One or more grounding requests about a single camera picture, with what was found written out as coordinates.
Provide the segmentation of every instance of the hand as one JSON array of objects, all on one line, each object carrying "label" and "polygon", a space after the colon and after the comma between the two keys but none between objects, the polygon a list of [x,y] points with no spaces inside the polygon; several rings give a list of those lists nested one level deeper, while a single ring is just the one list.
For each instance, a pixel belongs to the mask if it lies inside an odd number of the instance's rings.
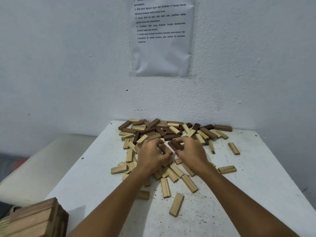
[{"label": "hand", "polygon": [[143,171],[148,177],[159,170],[162,165],[166,165],[172,155],[171,150],[160,139],[145,140],[140,149],[139,145],[136,145],[136,148],[138,153],[137,169]]},{"label": "hand", "polygon": [[175,154],[192,170],[199,175],[211,163],[207,160],[205,150],[198,140],[191,137],[176,138],[180,143],[184,142],[184,150],[177,150]]}]

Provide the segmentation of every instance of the forearm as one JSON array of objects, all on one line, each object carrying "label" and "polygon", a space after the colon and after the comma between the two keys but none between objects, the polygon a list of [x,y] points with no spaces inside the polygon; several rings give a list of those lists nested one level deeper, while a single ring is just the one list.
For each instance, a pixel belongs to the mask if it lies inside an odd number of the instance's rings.
[{"label": "forearm", "polygon": [[118,236],[146,178],[136,167],[69,236]]},{"label": "forearm", "polygon": [[211,164],[200,173],[242,237],[298,236],[221,175]]}]

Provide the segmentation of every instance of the textured wall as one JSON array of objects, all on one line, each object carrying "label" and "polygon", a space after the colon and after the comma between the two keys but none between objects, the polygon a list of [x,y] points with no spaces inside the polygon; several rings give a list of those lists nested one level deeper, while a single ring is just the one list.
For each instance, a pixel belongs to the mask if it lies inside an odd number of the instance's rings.
[{"label": "textured wall", "polygon": [[191,78],[130,77],[124,0],[0,0],[0,152],[112,119],[254,129],[316,196],[316,0],[198,0]]}]

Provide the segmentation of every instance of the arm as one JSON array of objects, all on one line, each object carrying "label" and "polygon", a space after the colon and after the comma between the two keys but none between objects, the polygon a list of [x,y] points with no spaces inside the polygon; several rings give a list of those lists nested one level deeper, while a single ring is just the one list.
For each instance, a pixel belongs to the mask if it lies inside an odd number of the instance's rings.
[{"label": "arm", "polygon": [[298,237],[273,214],[251,199],[208,162],[201,144],[190,137],[177,138],[184,150],[176,155],[197,174],[214,193],[241,237]]},{"label": "arm", "polygon": [[[146,141],[138,152],[137,167],[103,200],[69,237],[118,236],[141,186],[151,174],[169,161],[172,152],[160,139]],[[164,155],[157,147],[165,150]]]}]

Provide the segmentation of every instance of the left hand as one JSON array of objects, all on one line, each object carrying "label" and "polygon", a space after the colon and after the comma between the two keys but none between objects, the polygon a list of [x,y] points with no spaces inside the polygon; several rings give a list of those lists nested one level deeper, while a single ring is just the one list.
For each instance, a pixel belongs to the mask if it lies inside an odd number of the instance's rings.
[{"label": "left hand", "polygon": [[[166,145],[163,145],[163,143],[164,142],[160,139],[145,140],[142,147],[137,150],[138,158],[136,168],[145,175],[148,175],[148,177],[170,161],[172,151],[166,147]],[[158,147],[164,149],[164,155]]]}]

